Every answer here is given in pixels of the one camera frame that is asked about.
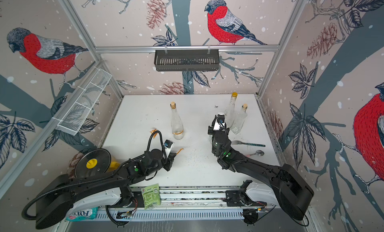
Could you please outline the yellow cap glass bottle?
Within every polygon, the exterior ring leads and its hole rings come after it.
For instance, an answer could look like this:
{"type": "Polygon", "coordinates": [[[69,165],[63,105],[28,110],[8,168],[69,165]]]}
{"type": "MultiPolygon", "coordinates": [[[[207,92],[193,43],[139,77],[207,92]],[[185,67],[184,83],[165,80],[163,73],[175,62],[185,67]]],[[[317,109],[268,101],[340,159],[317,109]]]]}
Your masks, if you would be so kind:
{"type": "Polygon", "coordinates": [[[236,92],[232,93],[230,102],[225,110],[225,123],[228,128],[232,126],[235,119],[235,103],[237,96],[238,94],[236,92]]]}

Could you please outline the small corked labelled bottle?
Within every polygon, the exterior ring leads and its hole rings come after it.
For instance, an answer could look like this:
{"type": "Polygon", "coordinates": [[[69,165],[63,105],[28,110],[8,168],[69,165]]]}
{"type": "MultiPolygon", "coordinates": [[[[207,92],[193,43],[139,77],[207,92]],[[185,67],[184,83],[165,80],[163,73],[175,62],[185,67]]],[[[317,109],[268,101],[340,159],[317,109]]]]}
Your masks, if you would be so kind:
{"type": "Polygon", "coordinates": [[[241,132],[245,119],[248,116],[247,108],[248,108],[248,105],[243,104],[241,109],[237,112],[234,122],[231,126],[232,133],[239,134],[241,132]]]}

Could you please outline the tall corked glass bottle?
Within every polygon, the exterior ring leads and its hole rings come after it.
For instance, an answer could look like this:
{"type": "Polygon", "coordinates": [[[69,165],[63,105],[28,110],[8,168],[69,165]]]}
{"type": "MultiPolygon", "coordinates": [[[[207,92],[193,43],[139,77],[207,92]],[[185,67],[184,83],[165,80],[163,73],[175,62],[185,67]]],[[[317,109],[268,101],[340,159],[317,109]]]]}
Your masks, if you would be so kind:
{"type": "Polygon", "coordinates": [[[176,140],[181,140],[184,137],[184,126],[178,114],[176,103],[171,102],[171,128],[172,134],[176,140]]]}

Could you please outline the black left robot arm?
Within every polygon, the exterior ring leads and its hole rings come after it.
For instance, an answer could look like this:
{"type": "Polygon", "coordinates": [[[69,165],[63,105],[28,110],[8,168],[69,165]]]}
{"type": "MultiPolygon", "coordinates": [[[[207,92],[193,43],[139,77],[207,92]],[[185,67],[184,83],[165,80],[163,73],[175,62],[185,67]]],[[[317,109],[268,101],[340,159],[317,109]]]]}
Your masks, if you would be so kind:
{"type": "Polygon", "coordinates": [[[175,154],[174,142],[160,140],[161,149],[150,149],[144,154],[123,162],[116,170],[86,178],[61,175],[23,208],[22,218],[36,222],[36,229],[49,228],[70,215],[100,206],[124,207],[134,201],[130,186],[153,179],[161,169],[169,171],[175,154]]]}

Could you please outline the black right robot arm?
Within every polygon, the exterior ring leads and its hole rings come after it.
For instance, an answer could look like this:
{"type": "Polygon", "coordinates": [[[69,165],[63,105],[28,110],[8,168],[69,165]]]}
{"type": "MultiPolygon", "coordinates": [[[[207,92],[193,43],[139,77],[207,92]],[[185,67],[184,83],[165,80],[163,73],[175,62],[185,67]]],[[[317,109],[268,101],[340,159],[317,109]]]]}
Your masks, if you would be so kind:
{"type": "Polygon", "coordinates": [[[212,153],[222,169],[243,173],[269,186],[281,209],[297,224],[306,216],[314,191],[299,173],[289,164],[269,165],[246,157],[232,148],[230,129],[225,116],[215,116],[208,135],[212,136],[212,153]]]}

